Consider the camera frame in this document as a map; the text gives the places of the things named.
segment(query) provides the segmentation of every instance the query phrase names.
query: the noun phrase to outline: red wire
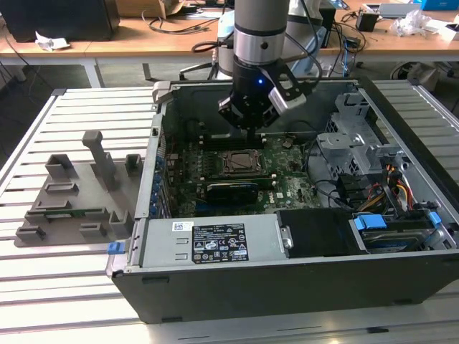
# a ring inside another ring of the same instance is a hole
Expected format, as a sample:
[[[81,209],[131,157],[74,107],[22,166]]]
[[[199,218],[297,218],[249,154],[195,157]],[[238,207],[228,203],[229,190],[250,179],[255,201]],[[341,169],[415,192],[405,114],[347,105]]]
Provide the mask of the red wire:
[[[370,188],[370,190],[368,191],[368,198],[367,199],[370,199],[372,197],[372,191],[374,190],[374,188],[376,188],[377,186],[381,186],[380,183],[375,183],[373,184],[373,186]]]

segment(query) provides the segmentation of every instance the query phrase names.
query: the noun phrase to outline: yellow wire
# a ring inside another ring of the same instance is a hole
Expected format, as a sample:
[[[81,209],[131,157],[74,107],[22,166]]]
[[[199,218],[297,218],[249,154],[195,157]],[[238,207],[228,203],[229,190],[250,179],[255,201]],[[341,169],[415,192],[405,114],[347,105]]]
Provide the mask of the yellow wire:
[[[402,190],[403,190],[403,193],[404,193],[404,199],[405,199],[405,200],[406,200],[406,202],[407,202],[407,209],[408,209],[408,208],[410,207],[410,205],[408,204],[408,190],[407,190],[407,189],[406,189],[404,186],[402,186],[402,185],[399,185],[399,184],[397,184],[397,188],[400,188],[400,189],[402,189]]]
[[[380,195],[378,195],[374,199],[372,199],[366,206],[364,206],[363,208],[360,208],[359,210],[363,211],[363,210],[369,208],[370,206],[375,205],[376,203],[381,201],[384,196],[386,196],[385,193],[381,193]]]

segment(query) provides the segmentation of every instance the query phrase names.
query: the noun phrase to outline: wooden desk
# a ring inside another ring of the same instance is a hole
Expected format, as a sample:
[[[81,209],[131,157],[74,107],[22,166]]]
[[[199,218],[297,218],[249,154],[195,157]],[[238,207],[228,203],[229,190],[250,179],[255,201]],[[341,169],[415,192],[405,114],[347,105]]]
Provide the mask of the wooden desk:
[[[357,10],[364,3],[362,0],[346,0],[351,7],[349,11]],[[336,21],[348,11],[338,10]],[[426,15],[433,19],[452,21],[456,11],[431,11]],[[189,27],[206,19],[174,20],[164,23],[164,29],[177,30]],[[432,33],[427,37],[419,34],[409,37],[396,37],[386,32],[393,21],[385,19],[377,23],[374,32],[365,32],[365,50],[358,53],[357,61],[398,62],[398,61],[458,61],[459,42],[444,42]],[[355,20],[347,24],[355,25]],[[217,23],[209,26],[209,31],[190,35],[171,35],[153,32],[142,19],[121,19],[120,26],[109,42],[71,42],[70,49],[45,52],[34,43],[16,43],[12,36],[10,42],[14,48],[31,65],[82,65],[92,87],[104,87],[99,65],[103,64],[142,64],[146,79],[151,78],[149,64],[185,62],[190,65],[208,62],[211,52],[193,54],[191,48],[197,42],[215,40]],[[359,37],[348,27],[344,34]],[[323,63],[332,64],[339,53],[339,41],[336,33],[331,36],[328,48],[322,49],[319,58]],[[14,51],[0,40],[0,59],[5,65],[23,65]]]
[[[205,20],[173,20],[164,22],[166,30],[180,30]],[[117,32],[109,42],[91,42],[85,51],[86,57],[145,57],[187,56],[198,42],[214,41],[217,38],[217,22],[208,26],[207,32],[178,35],[152,31],[142,19],[121,19]]]
[[[345,13],[358,10],[364,2],[368,1],[346,0],[351,8],[348,11],[337,11],[336,22],[340,22]],[[455,15],[458,14],[457,11],[426,11],[424,13],[433,19],[447,22],[452,22]],[[459,58],[459,41],[445,42],[432,32],[428,32],[426,37],[420,34],[397,37],[389,32],[389,27],[393,22],[392,19],[384,19],[376,24],[373,32],[364,32],[366,46],[362,52],[358,53],[358,61],[432,61],[432,59],[435,61],[452,61]],[[353,26],[355,23],[356,20],[353,19],[346,24]],[[361,39],[360,34],[351,28],[343,27],[343,33]],[[336,33],[333,33],[329,48],[323,49],[323,53],[337,54],[338,50],[338,37]]]

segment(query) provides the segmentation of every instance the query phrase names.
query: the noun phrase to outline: warning label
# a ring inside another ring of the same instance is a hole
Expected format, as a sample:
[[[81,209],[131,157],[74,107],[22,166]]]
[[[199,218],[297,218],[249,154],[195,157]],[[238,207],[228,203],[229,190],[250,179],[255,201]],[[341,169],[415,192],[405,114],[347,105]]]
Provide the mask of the warning label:
[[[194,263],[222,263],[249,260],[244,224],[193,226]]]

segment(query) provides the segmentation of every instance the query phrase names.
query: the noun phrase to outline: floor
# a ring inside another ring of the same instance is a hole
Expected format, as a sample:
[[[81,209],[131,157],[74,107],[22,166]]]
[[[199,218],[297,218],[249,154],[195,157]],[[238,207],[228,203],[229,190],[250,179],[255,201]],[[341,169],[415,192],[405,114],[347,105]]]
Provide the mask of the floor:
[[[353,76],[366,75],[373,80],[389,79],[393,63],[365,63],[355,69]],[[161,68],[151,65],[151,74],[159,80],[177,80],[178,71],[187,64],[163,64]],[[10,82],[0,91],[0,167],[7,160],[46,103],[51,89],[30,69],[24,70],[27,80],[19,84]],[[149,86],[144,80],[143,69],[139,65],[103,65],[101,67],[106,87]],[[53,88],[89,88],[85,71],[81,66],[42,66],[39,73]],[[206,72],[187,75],[190,80],[202,80]],[[442,72],[433,95],[448,109],[451,109],[459,95],[459,77],[447,77]],[[459,116],[459,106],[455,114]]]

